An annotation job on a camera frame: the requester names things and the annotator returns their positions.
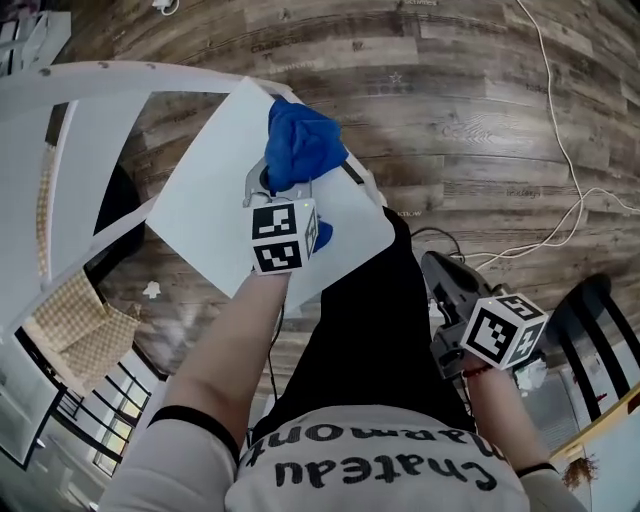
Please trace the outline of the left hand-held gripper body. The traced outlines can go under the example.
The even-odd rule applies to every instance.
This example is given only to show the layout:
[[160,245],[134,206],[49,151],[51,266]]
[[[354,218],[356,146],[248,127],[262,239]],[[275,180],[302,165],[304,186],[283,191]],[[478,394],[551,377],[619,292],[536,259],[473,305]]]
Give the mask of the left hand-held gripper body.
[[285,199],[272,194],[264,206],[251,211],[251,247],[254,270],[260,275],[289,273],[309,261],[319,233],[316,202]]

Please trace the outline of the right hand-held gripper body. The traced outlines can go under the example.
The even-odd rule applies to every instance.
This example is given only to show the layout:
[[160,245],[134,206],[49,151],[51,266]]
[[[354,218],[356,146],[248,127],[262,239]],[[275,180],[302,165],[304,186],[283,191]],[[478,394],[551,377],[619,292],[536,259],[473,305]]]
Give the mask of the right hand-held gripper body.
[[519,293],[463,301],[456,317],[433,335],[431,349],[442,377],[459,375],[468,353],[499,370],[523,362],[533,352],[548,318]]

